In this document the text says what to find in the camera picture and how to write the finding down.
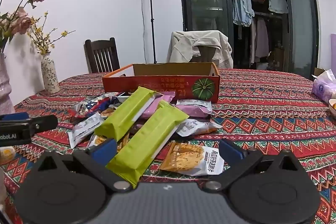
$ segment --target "white logo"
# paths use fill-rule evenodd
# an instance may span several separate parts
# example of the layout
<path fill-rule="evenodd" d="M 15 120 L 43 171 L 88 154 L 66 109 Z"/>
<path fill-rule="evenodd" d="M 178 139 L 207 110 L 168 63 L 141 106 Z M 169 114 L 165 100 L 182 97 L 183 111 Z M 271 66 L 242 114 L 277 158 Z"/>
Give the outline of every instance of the white logo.
<path fill-rule="evenodd" d="M 16 134 L 1 135 L 0 140 L 16 139 Z"/>
<path fill-rule="evenodd" d="M 170 188 L 173 188 L 173 186 L 167 185 L 167 186 L 163 187 L 163 189 L 165 189 L 165 190 L 169 190 Z"/>

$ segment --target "green snack package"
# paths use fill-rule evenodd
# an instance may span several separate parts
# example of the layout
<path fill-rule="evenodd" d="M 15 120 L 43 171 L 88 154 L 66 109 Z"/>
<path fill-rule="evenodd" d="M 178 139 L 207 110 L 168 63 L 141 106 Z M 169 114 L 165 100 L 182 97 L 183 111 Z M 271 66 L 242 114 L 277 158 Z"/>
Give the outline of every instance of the green snack package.
<path fill-rule="evenodd" d="M 127 180 L 133 188 L 178 126 L 189 116 L 164 100 L 143 127 L 106 168 Z"/>
<path fill-rule="evenodd" d="M 123 102 L 94 133 L 119 141 L 160 93 L 143 87 Z"/>

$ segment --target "green pumpkin illustration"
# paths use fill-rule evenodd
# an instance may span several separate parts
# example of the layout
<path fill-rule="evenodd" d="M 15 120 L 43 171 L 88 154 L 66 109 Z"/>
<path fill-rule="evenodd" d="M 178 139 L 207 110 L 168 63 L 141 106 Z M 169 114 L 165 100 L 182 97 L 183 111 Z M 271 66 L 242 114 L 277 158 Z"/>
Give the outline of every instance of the green pumpkin illustration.
<path fill-rule="evenodd" d="M 198 79 L 192 88 L 193 95 L 203 101 L 209 100 L 215 92 L 215 83 L 208 79 Z"/>

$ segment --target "wardrobe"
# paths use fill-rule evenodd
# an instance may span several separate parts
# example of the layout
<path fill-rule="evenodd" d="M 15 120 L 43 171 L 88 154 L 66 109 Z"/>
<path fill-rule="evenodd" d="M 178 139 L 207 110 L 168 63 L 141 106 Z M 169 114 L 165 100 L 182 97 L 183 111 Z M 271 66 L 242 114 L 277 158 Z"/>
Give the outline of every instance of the wardrobe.
<path fill-rule="evenodd" d="M 182 0 L 184 31 L 221 31 L 233 49 L 234 68 L 310 79 L 319 44 L 316 0 L 249 1 L 246 13 L 246 0 Z M 241 10 L 243 19 L 237 16 Z"/>

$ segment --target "orange box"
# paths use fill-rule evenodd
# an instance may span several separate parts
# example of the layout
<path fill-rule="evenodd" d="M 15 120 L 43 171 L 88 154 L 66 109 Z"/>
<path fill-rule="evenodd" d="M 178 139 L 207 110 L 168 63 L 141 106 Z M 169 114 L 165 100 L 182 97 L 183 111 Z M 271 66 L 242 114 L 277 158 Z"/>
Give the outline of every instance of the orange box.
<path fill-rule="evenodd" d="M 176 99 L 217 103 L 219 72 L 214 63 L 130 64 L 103 76 L 105 92 L 134 92 L 139 86 L 175 91 Z"/>

